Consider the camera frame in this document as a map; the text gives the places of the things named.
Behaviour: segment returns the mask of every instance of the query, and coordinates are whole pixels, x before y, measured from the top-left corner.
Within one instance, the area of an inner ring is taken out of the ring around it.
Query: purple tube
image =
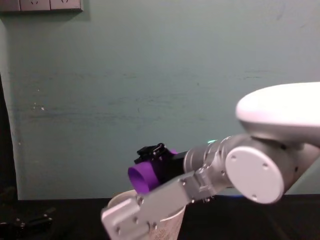
[[[160,185],[149,161],[129,167],[128,176],[134,190],[138,194],[147,194]]]

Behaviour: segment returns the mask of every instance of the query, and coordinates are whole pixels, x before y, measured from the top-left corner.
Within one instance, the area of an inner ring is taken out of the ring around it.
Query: power outlet
[[[0,12],[19,12],[19,0],[0,0]]]
[[[69,10],[82,12],[82,0],[50,0],[51,10]]]
[[[50,0],[20,0],[21,11],[50,11]]]

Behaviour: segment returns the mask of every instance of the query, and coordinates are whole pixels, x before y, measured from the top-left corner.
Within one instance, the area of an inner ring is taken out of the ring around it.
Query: teal wall
[[[318,81],[318,0],[92,0],[83,13],[2,16],[21,199],[130,188],[136,150],[242,133],[237,101]],[[292,193],[320,193],[320,164]]]

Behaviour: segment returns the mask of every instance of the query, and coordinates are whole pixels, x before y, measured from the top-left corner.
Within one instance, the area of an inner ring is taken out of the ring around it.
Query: white cup
[[[135,190],[125,191],[113,197],[108,203],[107,207],[111,208],[124,200],[137,195]],[[167,218],[160,220],[156,229],[149,232],[150,240],[177,240],[181,228],[182,220],[184,218],[186,206],[178,211],[170,214]]]

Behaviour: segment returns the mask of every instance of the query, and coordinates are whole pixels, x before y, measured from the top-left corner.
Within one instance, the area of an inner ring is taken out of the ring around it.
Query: black table
[[[55,207],[50,232],[27,240],[107,240],[100,222],[109,199],[19,201],[0,207],[0,222]],[[260,205],[243,197],[217,196],[186,208],[179,240],[319,240],[320,195],[285,196]]]

